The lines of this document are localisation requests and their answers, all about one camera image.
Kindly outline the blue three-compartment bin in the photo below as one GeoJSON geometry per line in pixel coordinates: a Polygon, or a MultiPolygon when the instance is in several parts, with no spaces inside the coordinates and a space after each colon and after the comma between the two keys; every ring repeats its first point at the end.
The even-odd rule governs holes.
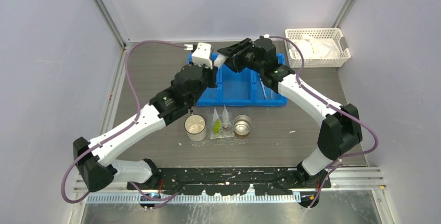
{"type": "Polygon", "coordinates": [[[259,75],[249,69],[235,73],[223,65],[216,77],[217,87],[207,88],[197,102],[199,107],[283,107],[288,99],[265,87],[264,99],[259,75]]]}

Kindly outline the white-inside mug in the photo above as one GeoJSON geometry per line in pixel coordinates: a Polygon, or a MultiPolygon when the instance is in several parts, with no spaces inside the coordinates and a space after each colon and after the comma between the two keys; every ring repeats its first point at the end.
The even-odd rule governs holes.
{"type": "Polygon", "coordinates": [[[189,116],[184,121],[185,131],[191,141],[200,142],[206,137],[206,120],[193,110],[189,111],[189,116]]]}

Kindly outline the white toothpaste tube red cap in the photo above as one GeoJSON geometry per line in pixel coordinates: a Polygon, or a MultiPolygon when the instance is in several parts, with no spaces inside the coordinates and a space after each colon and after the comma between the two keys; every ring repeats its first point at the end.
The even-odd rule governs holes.
{"type": "Polygon", "coordinates": [[[230,118],[229,118],[229,112],[226,108],[226,105],[224,105],[224,109],[222,112],[222,128],[228,129],[230,127],[230,118]]]}

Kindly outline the green toothpaste tube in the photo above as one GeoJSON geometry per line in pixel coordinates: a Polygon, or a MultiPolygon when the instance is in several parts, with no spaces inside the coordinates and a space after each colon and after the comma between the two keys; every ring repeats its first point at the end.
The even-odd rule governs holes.
{"type": "Polygon", "coordinates": [[[214,135],[219,135],[221,127],[222,127],[222,124],[221,124],[220,119],[218,118],[213,122],[212,133],[214,135]]]}

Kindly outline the clear acrylic toothbrush holder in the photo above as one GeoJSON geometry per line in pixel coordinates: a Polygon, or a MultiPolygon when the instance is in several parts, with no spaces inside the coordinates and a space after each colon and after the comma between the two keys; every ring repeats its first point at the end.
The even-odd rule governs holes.
{"type": "MultiPolygon", "coordinates": [[[[234,133],[234,129],[233,129],[233,118],[232,118],[231,115],[229,115],[229,118],[230,118],[230,127],[228,129],[223,129],[221,127],[221,129],[220,129],[221,131],[220,131],[219,135],[214,135],[212,133],[213,123],[210,123],[208,125],[207,136],[210,139],[232,138],[232,137],[234,137],[235,133],[234,133]]],[[[220,119],[220,122],[222,123],[222,115],[219,115],[219,119],[220,119]]]]}

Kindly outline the steel cup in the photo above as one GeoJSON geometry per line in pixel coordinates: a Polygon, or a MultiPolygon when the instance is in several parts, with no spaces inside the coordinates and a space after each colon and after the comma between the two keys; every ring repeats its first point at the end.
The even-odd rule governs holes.
{"type": "Polygon", "coordinates": [[[249,135],[252,127],[251,119],[246,115],[238,115],[234,119],[234,133],[237,137],[249,135]]]}

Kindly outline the white plastic basket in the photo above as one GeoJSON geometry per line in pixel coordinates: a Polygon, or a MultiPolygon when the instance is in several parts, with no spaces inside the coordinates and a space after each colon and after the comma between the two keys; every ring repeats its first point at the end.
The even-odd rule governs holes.
{"type": "Polygon", "coordinates": [[[339,68],[351,58],[339,28],[286,29],[285,37],[302,52],[305,68],[339,68]]]}

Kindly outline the white toothpaste tube orange cap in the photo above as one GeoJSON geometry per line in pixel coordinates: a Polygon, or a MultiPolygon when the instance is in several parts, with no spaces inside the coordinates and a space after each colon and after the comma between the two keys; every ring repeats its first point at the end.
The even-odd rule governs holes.
{"type": "Polygon", "coordinates": [[[220,68],[226,62],[227,59],[228,59],[228,57],[226,57],[222,54],[218,54],[218,56],[214,60],[214,66],[217,68],[220,68]]]}

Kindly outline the white toothpaste tube teal cap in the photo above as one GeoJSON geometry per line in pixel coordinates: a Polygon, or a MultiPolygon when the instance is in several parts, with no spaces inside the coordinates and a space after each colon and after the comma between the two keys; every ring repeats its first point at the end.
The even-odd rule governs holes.
{"type": "Polygon", "coordinates": [[[219,120],[219,114],[216,108],[214,108],[213,110],[213,115],[212,115],[212,123],[216,124],[219,120]]]}

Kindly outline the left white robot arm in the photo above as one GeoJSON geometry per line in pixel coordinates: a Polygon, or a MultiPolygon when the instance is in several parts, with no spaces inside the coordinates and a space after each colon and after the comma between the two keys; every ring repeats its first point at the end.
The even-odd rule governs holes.
{"type": "Polygon", "coordinates": [[[88,191],[100,191],[117,179],[155,189],[160,177],[152,161],[121,161],[118,156],[147,135],[189,113],[207,88],[217,86],[217,72],[218,67],[187,64],[175,74],[170,87],[157,93],[134,116],[91,140],[77,138],[73,142],[74,165],[88,191]]]}

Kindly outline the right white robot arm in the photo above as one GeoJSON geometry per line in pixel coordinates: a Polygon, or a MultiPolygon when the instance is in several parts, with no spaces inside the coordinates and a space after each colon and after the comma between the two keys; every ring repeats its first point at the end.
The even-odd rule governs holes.
{"type": "Polygon", "coordinates": [[[362,141],[358,109],[334,102],[302,81],[298,73],[279,62],[271,39],[246,38],[217,52],[230,70],[256,72],[266,87],[297,104],[320,125],[316,149],[294,172],[300,186],[310,188],[318,173],[362,141]]]}

